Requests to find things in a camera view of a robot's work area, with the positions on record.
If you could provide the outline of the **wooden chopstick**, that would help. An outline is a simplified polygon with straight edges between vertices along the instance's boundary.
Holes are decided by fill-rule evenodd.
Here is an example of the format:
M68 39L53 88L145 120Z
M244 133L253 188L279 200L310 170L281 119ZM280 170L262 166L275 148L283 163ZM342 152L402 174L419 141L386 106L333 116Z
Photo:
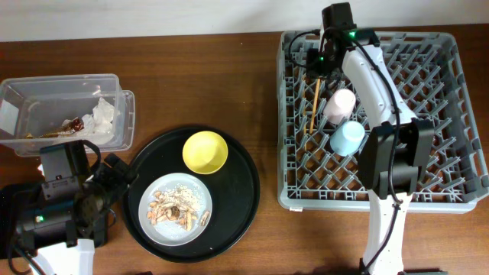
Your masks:
M316 117L316 110L317 110L317 102L318 102L318 97L319 97L319 91L321 87L321 79L318 78L316 80L316 87L315 87L315 93L314 93L314 99L313 99L313 110L312 110L312 115L311 115L311 122L309 125L309 134L313 134L313 129L314 129L314 121Z
M305 76L302 77L302 85L303 85L303 87L302 87L302 100L306 102L306 77ZM303 125L303 138L306 138L306 120L307 120L306 103L303 106L302 115L303 115L303 119L305 121L305 123ZM306 144L305 143L303 144L303 149L306 150Z

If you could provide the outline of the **pink cup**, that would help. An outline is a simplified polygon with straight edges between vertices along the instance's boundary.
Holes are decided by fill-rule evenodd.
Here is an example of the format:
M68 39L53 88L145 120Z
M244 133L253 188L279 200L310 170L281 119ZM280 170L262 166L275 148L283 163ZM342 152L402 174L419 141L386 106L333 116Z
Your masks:
M355 94L350 89L339 89L333 93L326 103L323 115L328 122L339 125L344 118L350 118L355 103Z

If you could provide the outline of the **white tissue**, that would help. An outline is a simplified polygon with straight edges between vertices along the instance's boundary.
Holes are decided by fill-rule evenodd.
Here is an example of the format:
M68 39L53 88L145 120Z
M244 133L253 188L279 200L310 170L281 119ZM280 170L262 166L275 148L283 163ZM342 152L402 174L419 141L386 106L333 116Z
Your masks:
M115 107L103 98L92 109L92 114L82 117L83 128L76 131L73 135L77 137L88 137L96 134L109 134L112 130L112 122L115 114Z

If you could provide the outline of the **gold snack wrapper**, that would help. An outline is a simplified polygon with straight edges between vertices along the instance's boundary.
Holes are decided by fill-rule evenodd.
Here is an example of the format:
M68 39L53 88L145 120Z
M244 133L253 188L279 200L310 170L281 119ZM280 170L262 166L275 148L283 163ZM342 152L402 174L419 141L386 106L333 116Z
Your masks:
M70 136L71 134L81 131L82 129L84 129L84 123L80 118L76 117L73 120L65 120L57 130L42 134L41 136L37 136L37 138L58 138Z

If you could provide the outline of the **food scraps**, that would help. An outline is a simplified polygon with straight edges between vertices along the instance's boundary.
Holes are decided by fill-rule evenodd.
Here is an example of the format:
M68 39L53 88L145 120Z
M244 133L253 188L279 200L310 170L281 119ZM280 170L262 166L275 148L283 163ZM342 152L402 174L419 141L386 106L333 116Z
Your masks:
M156 190L152 197L146 214L152 225L176 222L184 230L191 231L197 225L205 226L211 216L210 210L203 209L201 195L196 195L186 186Z

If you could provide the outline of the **grey plate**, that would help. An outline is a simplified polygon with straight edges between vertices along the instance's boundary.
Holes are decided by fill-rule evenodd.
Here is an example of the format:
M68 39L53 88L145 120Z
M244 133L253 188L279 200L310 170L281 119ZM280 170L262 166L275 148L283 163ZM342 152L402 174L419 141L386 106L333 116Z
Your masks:
M147 219L148 203L153 200L152 194L156 190L164 191L172 189L178 185L189 187L196 195L201 195L202 205L204 210L210 210L212 217L212 198L210 192L204 183L195 176L186 173L171 173L153 181L149 187L143 192L138 205L138 221L144 234L153 242L164 246L180 246L199 237L207 227L195 226L191 231L186 231L176 222L161 222L157 225L152 225Z

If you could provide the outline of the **blue cup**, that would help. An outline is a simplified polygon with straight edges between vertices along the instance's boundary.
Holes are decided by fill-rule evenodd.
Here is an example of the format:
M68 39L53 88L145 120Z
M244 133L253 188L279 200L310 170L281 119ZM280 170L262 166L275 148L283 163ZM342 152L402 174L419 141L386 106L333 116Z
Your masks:
M354 154L360 147L365 136L361 123L347 121L331 136L330 146L341 157Z

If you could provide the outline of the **yellow bowl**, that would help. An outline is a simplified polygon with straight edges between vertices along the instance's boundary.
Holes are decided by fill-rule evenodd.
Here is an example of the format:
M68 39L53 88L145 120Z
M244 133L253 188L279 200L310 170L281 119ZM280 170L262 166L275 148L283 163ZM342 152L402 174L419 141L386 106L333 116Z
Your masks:
M183 145L183 162L194 173L209 175L219 171L228 159L225 139L214 131L199 131Z

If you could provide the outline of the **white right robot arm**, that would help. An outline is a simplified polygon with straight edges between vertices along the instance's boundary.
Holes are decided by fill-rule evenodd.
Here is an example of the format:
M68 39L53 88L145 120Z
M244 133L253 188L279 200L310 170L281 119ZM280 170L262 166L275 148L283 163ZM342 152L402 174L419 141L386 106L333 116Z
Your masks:
M326 72L339 69L353 85L368 118L370 133L358 155L358 179L368 191L368 244L360 259L361 274L399 274L406 214L425 176L434 137L430 119L406 105L371 29L328 27L314 62Z

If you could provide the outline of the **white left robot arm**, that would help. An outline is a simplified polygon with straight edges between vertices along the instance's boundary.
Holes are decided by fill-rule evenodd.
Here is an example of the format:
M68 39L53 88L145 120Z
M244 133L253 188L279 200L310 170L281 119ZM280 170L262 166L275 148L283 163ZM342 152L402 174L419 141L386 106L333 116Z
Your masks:
M90 274L106 216L138 174L115 154L94 164L85 154L40 158L44 181L12 197L8 253L23 257L35 274Z

